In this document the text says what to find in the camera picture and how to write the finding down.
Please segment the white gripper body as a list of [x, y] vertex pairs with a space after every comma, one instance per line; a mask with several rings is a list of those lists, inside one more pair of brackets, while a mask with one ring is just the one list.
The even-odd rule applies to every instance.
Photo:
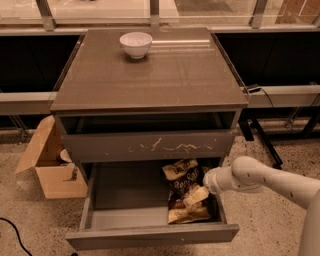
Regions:
[[220, 194], [223, 192], [221, 187], [218, 184], [218, 174], [221, 171], [221, 168], [213, 168], [207, 171], [203, 178], [203, 185], [204, 187], [211, 193], [211, 194]]

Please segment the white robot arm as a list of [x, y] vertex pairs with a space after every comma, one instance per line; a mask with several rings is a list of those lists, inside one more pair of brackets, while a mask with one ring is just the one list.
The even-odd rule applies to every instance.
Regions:
[[268, 167], [241, 156], [230, 166], [210, 169], [203, 185], [210, 194], [225, 191], [257, 193], [267, 187], [306, 210], [298, 256], [320, 256], [320, 181]]

